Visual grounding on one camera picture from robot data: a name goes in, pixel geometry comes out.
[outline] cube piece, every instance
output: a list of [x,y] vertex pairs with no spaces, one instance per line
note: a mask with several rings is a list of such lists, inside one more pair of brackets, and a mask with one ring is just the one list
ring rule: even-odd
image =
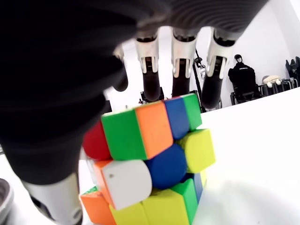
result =
[[108,203],[100,191],[80,196],[92,223],[116,225]]
[[150,159],[173,143],[162,102],[120,113],[107,113],[102,116],[102,123],[114,160]]
[[183,183],[183,182],[187,181],[188,179],[193,179],[193,181],[194,181],[197,202],[199,203],[203,189],[204,189],[204,185],[206,183],[205,172],[201,171],[200,173],[186,173],[186,175],[180,182]]
[[181,96],[187,111],[190,131],[194,131],[202,124],[201,110],[198,96],[194,93]]
[[176,186],[172,187],[171,190],[183,196],[184,203],[187,209],[188,221],[191,225],[193,223],[198,207],[193,179],[188,179],[184,183],[179,183]]
[[83,195],[90,194],[90,193],[93,193],[93,192],[96,192],[96,191],[98,191],[98,188],[97,188],[97,186],[94,186],[90,190],[88,190],[87,192],[83,193]]
[[117,225],[149,225],[143,208],[139,202],[122,210],[109,206]]
[[170,190],[154,191],[142,202],[149,225],[188,225],[183,196]]
[[160,190],[178,184],[187,172],[187,162],[183,149],[173,144],[154,158],[146,161],[152,185]]
[[96,162],[95,173],[105,199],[116,210],[146,199],[152,190],[150,172],[141,160]]
[[155,102],[135,109],[148,159],[173,144],[168,115],[163,102]]
[[85,154],[96,160],[109,160],[111,154],[101,121],[98,121],[84,136],[82,146]]
[[181,97],[164,101],[167,110],[173,138],[178,140],[183,138],[189,129],[188,114]]
[[101,121],[114,160],[147,159],[134,110],[107,113]]
[[216,162],[208,129],[189,133],[178,144],[184,149],[188,173],[199,173]]

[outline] black chair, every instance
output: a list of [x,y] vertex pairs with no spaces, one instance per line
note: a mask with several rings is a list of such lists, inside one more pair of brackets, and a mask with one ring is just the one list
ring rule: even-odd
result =
[[244,102],[253,101],[259,98],[262,98],[263,95],[261,93],[261,86],[256,85],[255,90],[247,93],[242,93],[239,91],[235,85],[233,86],[234,92],[230,94],[231,104],[241,104]]

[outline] white surface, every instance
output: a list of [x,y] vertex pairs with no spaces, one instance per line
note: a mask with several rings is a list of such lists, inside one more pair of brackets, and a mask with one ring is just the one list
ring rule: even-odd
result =
[[274,10],[291,55],[286,59],[291,62],[291,59],[299,56],[300,53],[300,1],[271,0],[270,5]]
[[[225,68],[224,81],[222,86],[221,98],[223,107],[231,106],[230,93],[233,92],[233,85],[228,78],[228,70],[235,66],[234,56],[240,54],[243,57],[245,64],[251,66],[255,70],[257,84],[262,83],[262,79],[267,75],[278,75],[281,78],[286,78],[285,60],[291,58],[289,50],[291,49],[285,41],[285,31],[282,31],[276,15],[280,17],[281,14],[274,13],[270,4],[267,4],[256,18],[249,25],[244,34],[240,37],[233,48],[232,56],[229,65]],[[298,26],[290,26],[293,22],[282,21],[284,26],[289,31],[298,30]],[[162,27],[159,30],[159,61],[158,74],[160,86],[164,90],[165,97],[170,97],[172,93],[172,63],[171,63],[171,29],[169,27]],[[210,28],[204,27],[201,29],[197,38],[197,50],[200,57],[203,59],[203,64],[207,66],[207,52],[209,48]],[[300,45],[299,37],[295,37],[297,44]],[[113,111],[125,109],[125,105],[129,108],[138,105],[140,92],[143,91],[143,75],[138,61],[135,44],[133,41],[123,44],[125,66],[128,75],[128,88],[124,92],[117,92],[109,89],[107,95],[111,101]],[[197,86],[192,72],[190,90],[196,90]]]
[[[300,88],[202,115],[217,162],[207,170],[194,225],[300,224]],[[93,187],[79,162],[81,193]],[[15,190],[10,225],[53,225],[0,156],[0,177]],[[91,225],[84,211],[84,225]]]
[[103,168],[103,175],[116,210],[139,203],[151,194],[151,175],[142,160],[112,161]]

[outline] robotic hand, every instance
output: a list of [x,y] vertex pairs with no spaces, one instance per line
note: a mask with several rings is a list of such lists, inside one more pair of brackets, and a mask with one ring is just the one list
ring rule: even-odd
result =
[[213,27],[201,96],[204,107],[213,108],[232,46],[266,2],[1,2],[0,143],[36,207],[57,224],[82,223],[80,148],[103,112],[103,90],[126,86],[121,57],[113,56],[119,44],[136,39],[145,95],[155,100],[158,28],[173,27],[172,95],[177,96],[188,92],[197,33]]

